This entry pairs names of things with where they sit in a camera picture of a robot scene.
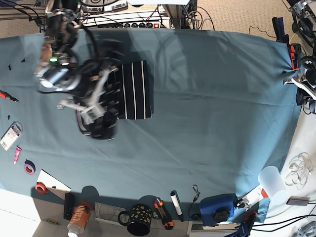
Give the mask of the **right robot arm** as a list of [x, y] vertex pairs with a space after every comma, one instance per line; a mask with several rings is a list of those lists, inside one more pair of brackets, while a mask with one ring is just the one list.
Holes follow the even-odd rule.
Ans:
[[[98, 140], [112, 140], [118, 120], [116, 96], [120, 83], [108, 83], [109, 76], [118, 70], [123, 57], [121, 41], [106, 39], [97, 43], [91, 30], [82, 22], [83, 0], [50, 0], [45, 14], [48, 28], [41, 47], [41, 58], [35, 69], [47, 94], [65, 93], [59, 109], [75, 110], [77, 123], [84, 136]], [[91, 40], [92, 57], [81, 62], [72, 50], [83, 29]]]

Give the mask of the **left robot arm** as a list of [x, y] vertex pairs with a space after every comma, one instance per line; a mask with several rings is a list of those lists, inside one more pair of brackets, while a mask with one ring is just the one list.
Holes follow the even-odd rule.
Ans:
[[292, 13], [294, 33], [300, 34], [303, 40], [313, 49], [312, 55], [299, 56], [298, 68], [305, 72], [285, 79], [284, 84], [297, 87], [296, 103], [303, 106], [316, 103], [316, 2], [314, 0], [289, 0], [289, 11]]

